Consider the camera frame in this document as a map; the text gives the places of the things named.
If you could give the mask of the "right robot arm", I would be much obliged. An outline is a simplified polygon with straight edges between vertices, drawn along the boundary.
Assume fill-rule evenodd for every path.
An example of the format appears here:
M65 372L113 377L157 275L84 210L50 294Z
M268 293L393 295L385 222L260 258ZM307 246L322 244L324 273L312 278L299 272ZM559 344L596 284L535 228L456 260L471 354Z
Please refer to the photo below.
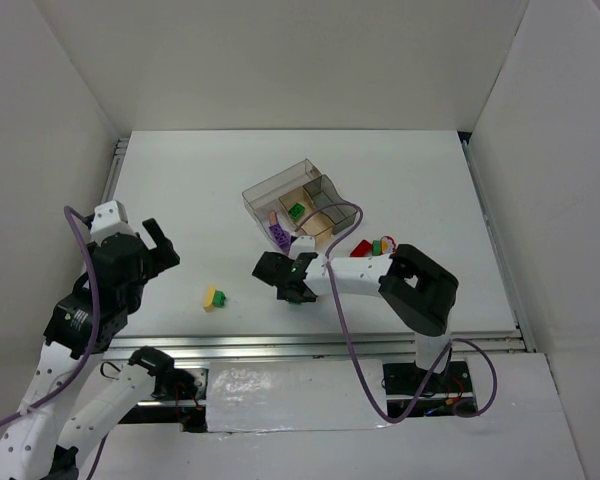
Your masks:
M302 252L290 258L265 252L252 276L276 289L276 298L292 304L314 303L341 294L378 297L415 333L415 364L440 374L450 353L449 316L459 281L410 244L375 257L336 257Z

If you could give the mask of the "purple lego brick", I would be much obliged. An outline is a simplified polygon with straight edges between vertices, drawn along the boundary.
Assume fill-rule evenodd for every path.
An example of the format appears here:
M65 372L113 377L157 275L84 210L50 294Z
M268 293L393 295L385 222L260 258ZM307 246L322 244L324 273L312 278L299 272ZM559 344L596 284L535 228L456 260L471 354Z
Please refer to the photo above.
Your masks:
M291 247L291 234L284 230L280 225L275 227L269 226L269 233L272 236L276 246L285 254L288 254Z

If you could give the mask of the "yellow curved lego brick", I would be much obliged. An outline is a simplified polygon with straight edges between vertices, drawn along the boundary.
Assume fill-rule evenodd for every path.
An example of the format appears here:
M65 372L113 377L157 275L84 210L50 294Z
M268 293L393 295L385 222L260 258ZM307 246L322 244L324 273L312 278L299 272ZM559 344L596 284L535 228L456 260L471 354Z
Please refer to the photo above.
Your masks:
M204 294L204 298L203 298L203 302L202 302L202 307L205 312L211 312L216 308L216 306L214 304L215 295L216 295L216 288L213 285L210 285Z

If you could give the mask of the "small green lego brick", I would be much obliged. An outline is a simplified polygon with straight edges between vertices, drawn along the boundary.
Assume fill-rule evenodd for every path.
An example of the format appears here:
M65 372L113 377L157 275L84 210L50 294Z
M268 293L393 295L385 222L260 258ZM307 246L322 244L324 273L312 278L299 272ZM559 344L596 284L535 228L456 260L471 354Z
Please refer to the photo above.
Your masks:
M226 295L223 291L216 290L212 296L212 306L215 308L222 308L226 303Z

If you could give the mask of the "small green lego cube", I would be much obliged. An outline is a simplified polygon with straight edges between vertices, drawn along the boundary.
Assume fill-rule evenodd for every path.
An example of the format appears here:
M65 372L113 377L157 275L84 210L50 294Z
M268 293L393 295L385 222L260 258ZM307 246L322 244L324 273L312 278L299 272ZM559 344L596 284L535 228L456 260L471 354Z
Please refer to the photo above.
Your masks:
M382 254L382 242L380 240L374 240L372 243L372 255L379 256Z

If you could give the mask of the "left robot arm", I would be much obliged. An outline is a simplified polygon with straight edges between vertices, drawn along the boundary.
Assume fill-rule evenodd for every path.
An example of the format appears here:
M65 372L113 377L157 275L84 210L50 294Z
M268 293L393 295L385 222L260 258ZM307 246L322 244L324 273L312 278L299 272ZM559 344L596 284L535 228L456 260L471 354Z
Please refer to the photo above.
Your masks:
M0 479L76 479L138 402L177 391L173 358L145 346L95 399L74 409L114 336L140 308L145 285L180 262L155 220L142 223L152 248L137 233L123 232L123 225L116 222L102 240L78 242L86 272L54 307L25 396L0 421Z

